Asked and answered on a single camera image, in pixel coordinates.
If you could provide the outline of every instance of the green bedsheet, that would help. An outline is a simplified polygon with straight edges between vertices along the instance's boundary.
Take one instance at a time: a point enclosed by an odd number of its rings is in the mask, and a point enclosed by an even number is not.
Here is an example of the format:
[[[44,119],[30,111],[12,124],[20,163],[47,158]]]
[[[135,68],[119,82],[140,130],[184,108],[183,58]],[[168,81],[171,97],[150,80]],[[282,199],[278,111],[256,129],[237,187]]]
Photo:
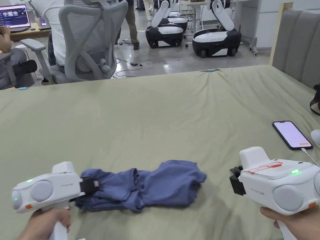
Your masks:
[[[280,230],[255,202],[233,193],[229,169],[239,151],[261,146],[270,158],[309,161],[271,126],[291,120],[311,139],[314,90],[271,66],[213,73],[112,79],[0,92],[1,238],[14,240],[30,214],[16,214],[11,190],[72,161],[119,172],[154,170],[170,159],[198,163],[208,175],[189,208],[81,213],[69,240],[262,240]],[[320,149],[309,151],[320,159]]]

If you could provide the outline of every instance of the red sticker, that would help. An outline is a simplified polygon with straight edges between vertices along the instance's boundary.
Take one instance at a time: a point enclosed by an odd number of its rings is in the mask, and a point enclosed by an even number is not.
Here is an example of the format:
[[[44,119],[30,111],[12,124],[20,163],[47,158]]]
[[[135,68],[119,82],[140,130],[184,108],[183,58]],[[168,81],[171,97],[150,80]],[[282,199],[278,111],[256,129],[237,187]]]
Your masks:
[[[282,164],[283,164],[282,162],[273,162],[273,163],[270,163],[270,164],[267,164],[267,165],[262,165],[260,167],[250,169],[248,172],[251,173],[251,174],[254,174],[255,172],[266,170],[266,169],[269,169],[269,168],[281,167]]]

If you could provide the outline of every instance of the laptop screen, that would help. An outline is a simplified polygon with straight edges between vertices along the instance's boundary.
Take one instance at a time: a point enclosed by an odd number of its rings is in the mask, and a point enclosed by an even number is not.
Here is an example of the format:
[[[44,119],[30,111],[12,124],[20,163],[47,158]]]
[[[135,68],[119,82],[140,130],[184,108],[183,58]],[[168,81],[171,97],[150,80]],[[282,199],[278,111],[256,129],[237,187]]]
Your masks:
[[[43,19],[43,17],[41,15],[40,15],[40,21],[41,21],[41,25],[42,26],[46,26],[47,25],[45,20]]]
[[[26,5],[0,7],[0,26],[10,28],[29,27],[29,17]]]

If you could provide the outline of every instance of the orange button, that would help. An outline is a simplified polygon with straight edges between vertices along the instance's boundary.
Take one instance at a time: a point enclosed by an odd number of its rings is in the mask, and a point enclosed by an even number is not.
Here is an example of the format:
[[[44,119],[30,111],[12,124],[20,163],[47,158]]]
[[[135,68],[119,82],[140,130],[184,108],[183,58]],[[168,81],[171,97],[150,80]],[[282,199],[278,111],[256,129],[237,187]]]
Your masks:
[[[310,203],[310,204],[309,204],[309,208],[312,208],[312,207],[314,207],[315,205],[317,205],[317,203],[316,203],[316,202],[314,202],[314,203]]]

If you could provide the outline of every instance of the laptop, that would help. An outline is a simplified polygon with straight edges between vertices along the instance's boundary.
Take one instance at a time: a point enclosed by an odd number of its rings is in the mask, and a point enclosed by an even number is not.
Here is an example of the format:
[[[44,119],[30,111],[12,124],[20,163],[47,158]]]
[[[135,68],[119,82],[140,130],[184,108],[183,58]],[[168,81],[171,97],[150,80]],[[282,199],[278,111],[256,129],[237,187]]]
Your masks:
[[[0,7],[0,26],[8,26],[12,33],[31,28],[25,4]]]
[[[40,18],[40,22],[41,22],[41,26],[39,26],[39,30],[50,30],[51,27],[49,27],[47,25],[47,23],[45,22],[45,20],[43,19],[43,17],[41,15],[39,15],[39,18]]]

